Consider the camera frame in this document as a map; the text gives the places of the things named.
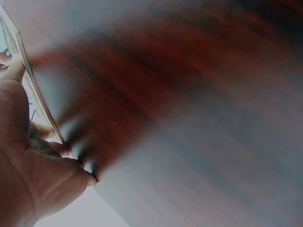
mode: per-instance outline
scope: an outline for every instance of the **skin wrinkle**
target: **skin wrinkle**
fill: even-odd
[[[20,174],[20,172],[17,169],[14,168],[14,165],[12,164],[11,160],[9,159],[9,157],[7,156],[7,154],[5,152],[3,152],[3,151],[4,151],[4,149],[3,149],[3,147],[0,144],[0,152],[1,152],[1,154],[10,163],[10,165],[15,170],[15,173],[18,175],[18,177],[20,178],[21,182],[25,186],[25,188],[27,190],[27,194],[30,197],[30,202],[32,203],[32,208],[34,210],[34,216],[36,216],[36,210],[35,210],[35,205],[34,205],[34,198],[33,198],[32,193],[30,192],[30,189],[29,189],[28,185],[26,184],[25,180],[23,179],[22,174]],[[10,188],[12,188],[13,191],[15,191],[14,188],[9,183],[8,183],[8,185],[9,185]],[[20,204],[22,204],[22,206],[24,207],[24,204],[22,203],[22,200],[21,200],[21,198],[19,196],[19,193],[15,191],[15,194],[16,194],[16,197],[18,198],[18,200],[20,201]],[[25,210],[28,210],[28,209],[26,207],[24,207],[24,209],[22,209],[22,212],[24,213],[24,217],[27,217],[27,214],[26,214]]]

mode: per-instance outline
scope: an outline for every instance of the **finger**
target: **finger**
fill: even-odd
[[[21,83],[25,68],[20,57],[14,57],[12,62],[3,75],[5,80],[15,80]]]
[[[72,164],[73,166],[76,166],[77,168],[81,168],[81,174],[85,174],[86,177],[88,177],[88,183],[87,183],[87,187],[93,187],[97,185],[97,180],[96,178],[89,172],[87,172],[85,169],[83,169],[83,167],[81,167],[81,165],[79,164],[79,161],[73,158],[69,158],[69,157],[64,157],[64,158],[60,158],[61,161],[63,162],[67,162]]]
[[[0,68],[0,75],[3,75],[8,70],[8,68],[8,66]]]
[[[0,53],[0,63],[4,65],[10,65],[11,56],[7,55],[7,51]]]
[[[57,150],[61,157],[70,155],[70,151],[63,144],[56,142],[50,142],[50,144]]]
[[[54,130],[52,129],[52,127],[46,126],[46,125],[42,125],[36,122],[31,121],[31,124],[33,124],[33,127],[36,128],[35,130],[39,130],[40,132],[40,137],[42,137],[43,139],[48,139],[48,138],[53,138],[56,136],[56,133],[54,132]]]

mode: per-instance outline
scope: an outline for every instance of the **fingernail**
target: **fingernail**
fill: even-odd
[[[95,179],[94,177],[91,177],[91,178],[89,179],[88,187],[94,187],[94,186],[96,186],[96,185],[97,185],[96,179]]]
[[[97,180],[96,178],[92,175],[92,174],[89,174],[89,183],[88,183],[88,187],[94,187],[97,185]]]

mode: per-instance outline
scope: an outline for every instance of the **wooden table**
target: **wooden table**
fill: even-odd
[[[0,2],[131,227],[303,226],[302,1]]]

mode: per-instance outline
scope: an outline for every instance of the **wood grain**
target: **wood grain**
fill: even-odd
[[[131,227],[303,225],[300,0],[0,2]]]

